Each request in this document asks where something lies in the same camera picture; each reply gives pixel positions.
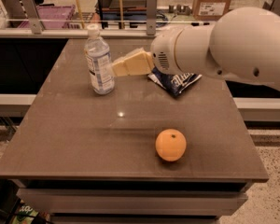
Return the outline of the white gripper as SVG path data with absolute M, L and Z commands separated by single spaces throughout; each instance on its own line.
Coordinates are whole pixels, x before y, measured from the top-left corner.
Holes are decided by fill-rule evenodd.
M 115 77 L 149 74 L 155 66 L 164 74 L 181 75 L 182 26 L 172 26 L 162 30 L 152 41 L 150 52 L 137 48 L 112 62 L 111 71 Z

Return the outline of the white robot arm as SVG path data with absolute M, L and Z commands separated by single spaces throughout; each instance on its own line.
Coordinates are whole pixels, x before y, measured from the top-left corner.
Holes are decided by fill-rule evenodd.
M 153 39 L 150 51 L 131 51 L 116 59 L 111 71 L 124 77 L 154 68 L 168 75 L 194 73 L 280 91 L 280 16 L 241 7 L 209 25 L 169 26 Z

